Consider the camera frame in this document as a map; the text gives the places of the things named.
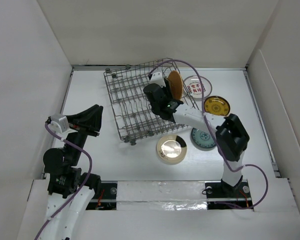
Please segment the orange woven bamboo plate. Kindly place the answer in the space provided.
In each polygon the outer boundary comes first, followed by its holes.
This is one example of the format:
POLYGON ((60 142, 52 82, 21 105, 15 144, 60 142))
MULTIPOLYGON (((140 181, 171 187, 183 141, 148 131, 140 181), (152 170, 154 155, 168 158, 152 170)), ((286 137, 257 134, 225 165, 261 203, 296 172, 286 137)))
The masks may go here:
POLYGON ((183 79, 180 73, 176 70, 170 72, 167 77, 172 97, 176 100, 181 100, 183 96, 183 79))

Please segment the cream plate with green brushstroke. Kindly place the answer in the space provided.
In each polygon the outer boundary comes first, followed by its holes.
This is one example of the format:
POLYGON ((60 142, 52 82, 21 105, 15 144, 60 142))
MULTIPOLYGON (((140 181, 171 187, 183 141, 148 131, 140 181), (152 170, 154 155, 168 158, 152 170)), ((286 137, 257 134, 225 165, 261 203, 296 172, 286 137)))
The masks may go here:
POLYGON ((156 145, 159 159, 167 165, 181 163, 187 155, 188 146, 179 135, 169 134, 161 137, 156 145))

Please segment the yellow plate with brown rim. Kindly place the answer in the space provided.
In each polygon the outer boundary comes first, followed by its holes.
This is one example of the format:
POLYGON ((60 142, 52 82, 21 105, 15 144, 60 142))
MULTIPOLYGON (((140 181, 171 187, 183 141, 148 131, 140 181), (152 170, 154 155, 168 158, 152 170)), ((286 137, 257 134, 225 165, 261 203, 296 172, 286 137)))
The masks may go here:
POLYGON ((212 115, 227 117, 230 114, 231 106, 225 98, 213 95, 204 100, 204 110, 212 115))

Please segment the glossy black plate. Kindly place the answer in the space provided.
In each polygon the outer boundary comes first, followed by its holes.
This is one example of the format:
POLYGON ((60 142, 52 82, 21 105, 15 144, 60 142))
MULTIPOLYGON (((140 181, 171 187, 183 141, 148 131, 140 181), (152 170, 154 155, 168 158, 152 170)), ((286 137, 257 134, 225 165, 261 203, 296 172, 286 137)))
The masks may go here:
POLYGON ((170 86, 170 81, 168 78, 164 78, 164 83, 165 83, 165 87, 164 87, 164 92, 165 95, 168 99, 173 99, 173 94, 172 94, 172 90, 171 90, 171 86, 170 86))

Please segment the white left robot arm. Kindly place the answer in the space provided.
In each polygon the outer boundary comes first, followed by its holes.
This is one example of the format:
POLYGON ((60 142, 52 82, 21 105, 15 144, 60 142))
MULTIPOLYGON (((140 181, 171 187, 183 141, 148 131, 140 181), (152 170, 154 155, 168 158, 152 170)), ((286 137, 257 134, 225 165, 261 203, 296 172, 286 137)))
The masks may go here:
POLYGON ((71 240, 90 200, 101 194, 101 177, 92 173, 93 160, 84 150, 89 136, 102 127, 103 106, 95 104, 73 115, 56 113, 44 127, 63 147, 43 155, 44 173, 49 174, 48 203, 37 240, 71 240))

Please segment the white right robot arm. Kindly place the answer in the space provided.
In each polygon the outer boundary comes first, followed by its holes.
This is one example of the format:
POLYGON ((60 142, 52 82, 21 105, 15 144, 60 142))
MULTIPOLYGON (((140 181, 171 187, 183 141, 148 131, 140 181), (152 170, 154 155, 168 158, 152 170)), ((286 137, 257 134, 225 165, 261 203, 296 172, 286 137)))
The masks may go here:
POLYGON ((174 99, 166 87, 156 83, 144 87, 143 93, 150 103, 152 113, 161 119, 210 134, 224 161, 221 191, 227 197, 236 194, 243 179, 243 155, 250 140, 239 117, 232 113, 219 116, 202 112, 174 99))

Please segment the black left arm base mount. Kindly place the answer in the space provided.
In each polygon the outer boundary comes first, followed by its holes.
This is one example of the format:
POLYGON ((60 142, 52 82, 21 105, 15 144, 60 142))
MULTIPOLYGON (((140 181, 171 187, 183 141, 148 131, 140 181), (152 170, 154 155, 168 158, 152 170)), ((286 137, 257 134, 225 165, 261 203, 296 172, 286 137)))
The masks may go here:
POLYGON ((86 210, 111 211, 117 209, 117 181, 102 181, 100 191, 88 203, 86 210))

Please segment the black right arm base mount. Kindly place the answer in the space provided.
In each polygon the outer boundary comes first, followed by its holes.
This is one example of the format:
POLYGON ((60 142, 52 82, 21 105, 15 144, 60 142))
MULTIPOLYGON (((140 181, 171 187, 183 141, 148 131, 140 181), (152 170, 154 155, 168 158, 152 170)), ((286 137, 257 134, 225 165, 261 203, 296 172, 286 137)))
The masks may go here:
POLYGON ((205 182, 201 194, 206 196, 207 208, 209 210, 227 210, 235 208, 234 206, 229 206, 220 202, 237 205, 240 208, 247 208, 253 205, 249 184, 246 180, 242 181, 239 187, 233 192, 225 192, 222 189, 220 181, 208 181, 205 182))

